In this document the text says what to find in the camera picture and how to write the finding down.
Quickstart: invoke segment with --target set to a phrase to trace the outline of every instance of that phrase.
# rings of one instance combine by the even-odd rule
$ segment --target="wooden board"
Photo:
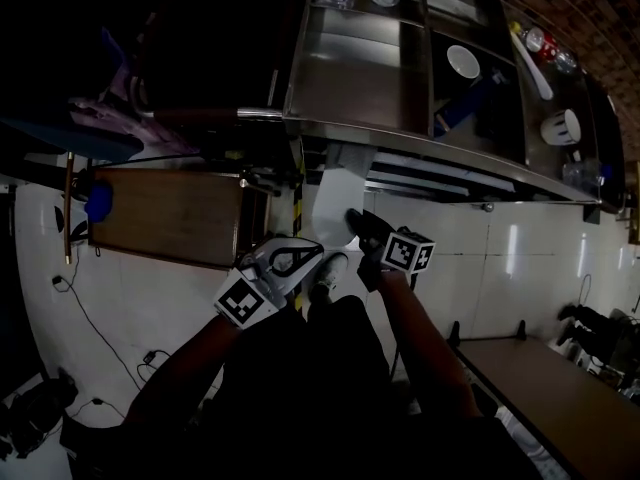
[[[92,245],[190,265],[229,268],[243,189],[237,177],[156,169],[96,169],[113,209],[91,225]]]
[[[463,341],[463,361],[574,478],[640,478],[640,408],[543,343]]]

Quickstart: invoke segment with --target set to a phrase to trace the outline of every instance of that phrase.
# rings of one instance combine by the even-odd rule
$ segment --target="floor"
[[[304,187],[303,235],[311,239],[309,216],[316,193],[317,187]],[[273,231],[290,233],[291,197],[286,193],[274,201]],[[55,225],[53,205],[59,201],[59,193],[38,185],[18,188],[16,244],[33,333],[47,369],[55,372],[62,366],[76,379],[80,395],[69,414],[93,397],[126,412],[138,391],[133,381],[90,328],[73,295],[59,294],[51,284],[56,274],[73,276],[73,266],[64,264]],[[603,214],[596,226],[582,222],[577,206],[496,204],[487,213],[468,205],[371,193],[365,194],[365,209],[437,243],[416,293],[444,335],[456,320],[462,337],[509,335],[524,319],[529,334],[552,340],[559,331],[557,312],[578,301],[586,274],[591,275],[587,303],[603,314],[616,307],[629,312],[640,293],[635,248],[626,245],[624,224],[610,215]],[[368,294],[356,274],[362,253],[356,243],[344,250],[349,271],[333,297],[362,298],[391,359],[395,342],[382,300],[377,293]],[[86,244],[75,254],[80,264],[74,286],[80,300],[134,375],[149,350],[175,351],[213,316],[211,301],[226,276],[107,250],[98,257]],[[155,364],[162,360],[158,356]],[[148,376],[146,368],[141,374]],[[108,406],[89,405],[76,419],[106,427],[117,425],[121,417]],[[21,465],[0,464],[0,479],[68,478],[57,437]],[[34,462],[40,464],[36,476],[29,470]]]

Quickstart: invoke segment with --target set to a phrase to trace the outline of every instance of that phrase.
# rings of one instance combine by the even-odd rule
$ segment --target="shoe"
[[[572,323],[568,324],[562,331],[562,334],[560,335],[558,340],[556,341],[556,345],[560,347],[564,345],[565,341],[573,339],[575,330],[576,330],[575,325],[573,325]]]
[[[573,304],[567,304],[565,307],[563,307],[560,310],[560,313],[558,313],[558,320],[562,321],[565,318],[575,317],[576,309],[578,309],[578,308],[576,306],[574,306]]]
[[[344,277],[348,266],[349,258],[346,254],[342,252],[334,254],[318,269],[311,289],[313,290],[316,286],[326,286],[329,291],[333,290]]]

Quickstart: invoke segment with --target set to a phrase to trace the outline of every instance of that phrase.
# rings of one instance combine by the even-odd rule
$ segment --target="person's left arm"
[[[151,376],[124,423],[183,426],[196,411],[241,334],[216,316]]]

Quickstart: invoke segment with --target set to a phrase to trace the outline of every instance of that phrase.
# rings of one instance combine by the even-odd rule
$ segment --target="brown tile wall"
[[[609,92],[625,160],[640,160],[640,3],[638,0],[504,0],[524,11]]]

